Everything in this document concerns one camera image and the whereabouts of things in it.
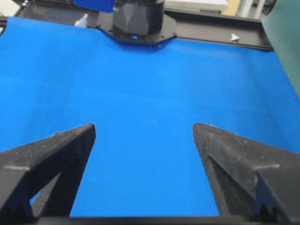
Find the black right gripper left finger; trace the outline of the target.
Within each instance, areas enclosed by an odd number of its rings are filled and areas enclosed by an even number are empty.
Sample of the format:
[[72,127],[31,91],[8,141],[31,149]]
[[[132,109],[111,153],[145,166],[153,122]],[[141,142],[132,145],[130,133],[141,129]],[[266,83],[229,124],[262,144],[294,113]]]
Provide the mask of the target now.
[[0,154],[0,218],[69,216],[96,139],[94,124]]

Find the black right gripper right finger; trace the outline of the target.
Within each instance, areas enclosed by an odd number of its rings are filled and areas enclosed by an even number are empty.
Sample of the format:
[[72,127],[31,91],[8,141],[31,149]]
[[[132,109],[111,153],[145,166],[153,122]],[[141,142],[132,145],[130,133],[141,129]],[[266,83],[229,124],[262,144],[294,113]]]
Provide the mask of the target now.
[[221,216],[299,221],[299,154],[202,123],[193,140]]

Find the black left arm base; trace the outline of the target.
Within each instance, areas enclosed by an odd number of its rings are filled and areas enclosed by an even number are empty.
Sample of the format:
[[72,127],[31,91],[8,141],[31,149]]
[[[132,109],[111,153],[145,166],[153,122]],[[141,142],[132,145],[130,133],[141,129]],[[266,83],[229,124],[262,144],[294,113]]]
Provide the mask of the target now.
[[115,0],[112,12],[100,12],[97,28],[122,43],[156,45],[177,37],[175,19],[163,0]]

